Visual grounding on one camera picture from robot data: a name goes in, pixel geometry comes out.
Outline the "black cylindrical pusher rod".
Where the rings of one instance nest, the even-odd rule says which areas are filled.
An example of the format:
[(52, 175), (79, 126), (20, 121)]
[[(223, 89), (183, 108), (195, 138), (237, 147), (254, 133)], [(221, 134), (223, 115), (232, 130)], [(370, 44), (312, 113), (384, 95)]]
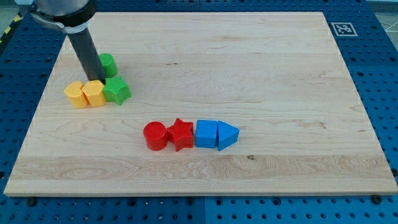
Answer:
[(68, 34), (72, 47), (89, 81), (99, 80), (105, 84), (106, 74), (88, 28)]

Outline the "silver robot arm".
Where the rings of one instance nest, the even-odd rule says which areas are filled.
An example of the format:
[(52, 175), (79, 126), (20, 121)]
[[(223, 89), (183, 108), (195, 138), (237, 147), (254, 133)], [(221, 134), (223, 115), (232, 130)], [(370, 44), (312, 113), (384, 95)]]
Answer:
[(38, 24), (66, 34), (87, 79), (105, 82), (106, 74), (88, 29), (97, 11), (94, 0), (15, 0), (15, 3)]

